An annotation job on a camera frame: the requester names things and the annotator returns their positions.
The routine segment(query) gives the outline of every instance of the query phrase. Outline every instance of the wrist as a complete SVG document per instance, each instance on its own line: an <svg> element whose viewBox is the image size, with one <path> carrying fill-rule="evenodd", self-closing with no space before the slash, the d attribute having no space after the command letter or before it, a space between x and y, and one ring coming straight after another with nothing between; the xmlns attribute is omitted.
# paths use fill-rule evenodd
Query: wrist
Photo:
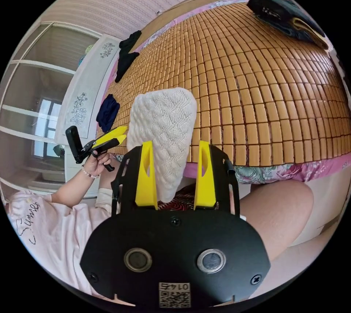
<svg viewBox="0 0 351 313"><path fill-rule="evenodd" d="M95 175L93 172L90 172L89 170L86 170L84 168L84 165L82 165L82 170L81 171L87 178L90 178L91 180L95 180L95 179L97 179L100 176L100 174Z"/></svg>

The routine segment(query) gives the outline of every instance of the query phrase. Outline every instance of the yellow bracket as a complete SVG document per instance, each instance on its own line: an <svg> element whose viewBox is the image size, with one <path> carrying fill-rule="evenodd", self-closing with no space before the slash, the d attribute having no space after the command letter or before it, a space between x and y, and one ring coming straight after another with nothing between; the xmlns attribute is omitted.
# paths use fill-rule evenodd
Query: yellow bracket
<svg viewBox="0 0 351 313"><path fill-rule="evenodd" d="M114 128L104 135L98 137L95 141L95 144L92 146L92 149L96 148L99 145L104 144L105 142L112 140L112 139L117 139L119 143L121 144L127 137L127 135L124 135L124 133L127 131L128 127L125 126L120 126L117 128Z"/></svg>
<svg viewBox="0 0 351 313"><path fill-rule="evenodd" d="M196 207L214 207L215 203L216 194L210 145L208 142L200 140L194 209Z"/></svg>
<svg viewBox="0 0 351 313"><path fill-rule="evenodd" d="M157 206L156 179L154 168L154 150L152 141L144 142L141 148L140 167L136 187L135 203L138 207Z"/></svg>

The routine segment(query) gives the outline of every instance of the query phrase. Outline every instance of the screw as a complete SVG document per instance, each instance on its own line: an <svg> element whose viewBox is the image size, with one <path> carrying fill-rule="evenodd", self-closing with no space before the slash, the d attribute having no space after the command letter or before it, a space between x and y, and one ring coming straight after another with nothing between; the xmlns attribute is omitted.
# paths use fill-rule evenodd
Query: screw
<svg viewBox="0 0 351 313"><path fill-rule="evenodd" d="M261 281L261 279L262 279L262 275L257 274L251 279L250 283L251 285L257 285Z"/></svg>
<svg viewBox="0 0 351 313"><path fill-rule="evenodd" d="M179 226L181 224L181 220L177 217L171 218L171 225L172 226Z"/></svg>
<svg viewBox="0 0 351 313"><path fill-rule="evenodd" d="M90 279L93 283L97 283L97 282L99 281L97 275L94 274L94 273L90 273L90 274L89 274L89 279Z"/></svg>

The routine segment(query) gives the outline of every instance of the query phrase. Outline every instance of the bracelet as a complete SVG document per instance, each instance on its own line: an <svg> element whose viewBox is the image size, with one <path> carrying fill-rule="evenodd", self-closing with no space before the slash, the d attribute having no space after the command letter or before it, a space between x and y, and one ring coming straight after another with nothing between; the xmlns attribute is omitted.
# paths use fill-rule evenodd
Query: bracelet
<svg viewBox="0 0 351 313"><path fill-rule="evenodd" d="M92 178L92 179L97 179L100 175L91 175L89 174L85 169L84 169L84 165L82 165L82 171L85 175L88 175L88 177Z"/></svg>

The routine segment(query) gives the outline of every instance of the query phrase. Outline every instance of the qr code label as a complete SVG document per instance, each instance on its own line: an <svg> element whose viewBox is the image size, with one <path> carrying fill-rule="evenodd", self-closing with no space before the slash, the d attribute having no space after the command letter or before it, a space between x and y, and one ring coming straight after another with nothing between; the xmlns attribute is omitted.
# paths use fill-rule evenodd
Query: qr code label
<svg viewBox="0 0 351 313"><path fill-rule="evenodd" d="M160 308L190 308L189 283L159 283Z"/></svg>

